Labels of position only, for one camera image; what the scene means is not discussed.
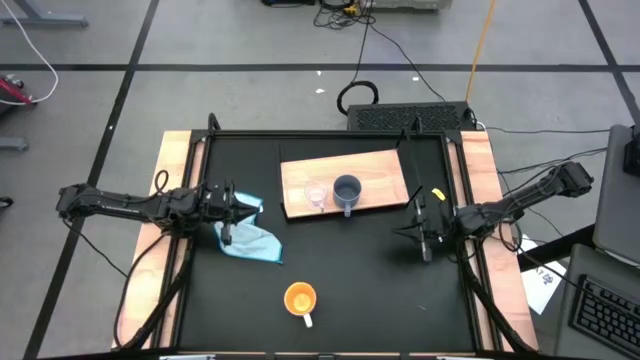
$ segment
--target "wooden platform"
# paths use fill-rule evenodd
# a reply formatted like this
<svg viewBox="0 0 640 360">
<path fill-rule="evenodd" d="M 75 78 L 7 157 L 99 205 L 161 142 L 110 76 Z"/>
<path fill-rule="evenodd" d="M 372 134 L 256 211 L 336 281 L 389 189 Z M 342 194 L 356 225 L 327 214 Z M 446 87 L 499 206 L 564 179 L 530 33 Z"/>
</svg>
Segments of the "wooden platform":
<svg viewBox="0 0 640 360">
<path fill-rule="evenodd" d="M 289 218 L 322 214 L 309 206 L 305 186 L 309 181 L 327 188 L 324 213 L 342 212 L 333 202 L 333 182 L 341 175 L 353 175 L 362 184 L 362 193 L 353 211 L 401 205 L 409 201 L 396 149 L 280 164 L 284 207 Z"/>
</svg>

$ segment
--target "blue cloth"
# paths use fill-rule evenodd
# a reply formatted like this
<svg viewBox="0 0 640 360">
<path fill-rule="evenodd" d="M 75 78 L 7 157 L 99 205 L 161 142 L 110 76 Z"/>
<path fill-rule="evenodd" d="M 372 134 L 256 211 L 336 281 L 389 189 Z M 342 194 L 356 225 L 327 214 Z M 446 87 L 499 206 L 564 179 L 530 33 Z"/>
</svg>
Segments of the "blue cloth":
<svg viewBox="0 0 640 360">
<path fill-rule="evenodd" d="M 259 206 L 262 212 L 262 199 L 240 192 L 236 192 L 235 196 L 247 205 Z M 224 246 L 221 240 L 222 222 L 214 223 L 220 249 L 229 256 L 282 264 L 282 244 L 272 233 L 254 225 L 256 217 L 257 214 L 240 221 L 238 225 L 231 225 L 232 242 L 228 246 Z"/>
</svg>

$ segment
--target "table leg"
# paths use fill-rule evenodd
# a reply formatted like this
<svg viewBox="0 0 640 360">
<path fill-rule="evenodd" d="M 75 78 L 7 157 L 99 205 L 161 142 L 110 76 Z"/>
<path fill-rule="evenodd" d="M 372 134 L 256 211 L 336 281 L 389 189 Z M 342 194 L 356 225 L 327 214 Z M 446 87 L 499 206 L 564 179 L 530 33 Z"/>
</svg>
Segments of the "table leg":
<svg viewBox="0 0 640 360">
<path fill-rule="evenodd" d="M 22 9 L 25 16 L 18 17 L 22 25 L 80 25 L 89 26 L 89 22 L 83 15 L 52 14 L 44 12 L 37 5 L 28 0 L 14 0 L 16 5 Z M 9 15 L 0 16 L 2 24 L 15 24 L 15 20 Z"/>
<path fill-rule="evenodd" d="M 518 265 L 520 265 L 520 271 L 524 272 L 538 267 L 536 263 L 532 262 L 527 257 L 533 258 L 539 263 L 546 264 L 571 255 L 571 248 L 576 244 L 582 244 L 591 248 L 595 248 L 595 244 L 593 243 L 594 228 L 595 224 L 586 226 L 580 230 L 572 232 L 569 235 L 565 235 L 557 240 L 526 251 L 526 256 L 523 254 L 519 254 Z"/>
</svg>

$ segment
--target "orange cup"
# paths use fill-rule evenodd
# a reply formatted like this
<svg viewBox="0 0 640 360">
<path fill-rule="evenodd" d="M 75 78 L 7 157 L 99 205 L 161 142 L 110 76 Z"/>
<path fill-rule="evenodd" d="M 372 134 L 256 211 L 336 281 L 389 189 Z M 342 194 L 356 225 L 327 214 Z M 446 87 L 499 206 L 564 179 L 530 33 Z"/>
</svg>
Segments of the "orange cup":
<svg viewBox="0 0 640 360">
<path fill-rule="evenodd" d="M 316 307 L 316 291 L 305 282 L 291 284 L 284 293 L 284 307 L 291 315 L 302 316 L 308 328 L 313 326 L 311 312 Z"/>
</svg>

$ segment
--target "black tabletop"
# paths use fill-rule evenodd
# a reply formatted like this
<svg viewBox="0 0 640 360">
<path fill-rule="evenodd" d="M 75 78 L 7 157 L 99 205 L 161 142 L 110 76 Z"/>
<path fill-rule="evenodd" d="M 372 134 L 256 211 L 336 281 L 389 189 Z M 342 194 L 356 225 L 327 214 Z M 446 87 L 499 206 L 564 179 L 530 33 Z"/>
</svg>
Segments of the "black tabletop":
<svg viewBox="0 0 640 360">
<path fill-rule="evenodd" d="M 426 191 L 425 211 L 438 214 L 434 187 L 452 194 L 442 138 L 403 143 L 400 162 L 409 194 Z M 441 257 L 425 265 L 419 248 L 393 235 L 412 209 L 387 208 L 287 222 L 280 206 L 279 163 L 393 148 L 382 138 L 217 137 L 209 186 L 233 179 L 237 191 L 264 199 L 256 225 L 283 245 L 283 264 L 224 255 L 211 227 L 195 240 L 191 277 L 178 328 L 183 350 L 266 352 L 472 351 L 458 266 Z M 413 166 L 412 153 L 418 165 Z M 318 296 L 314 326 L 284 308 L 296 281 Z"/>
</svg>

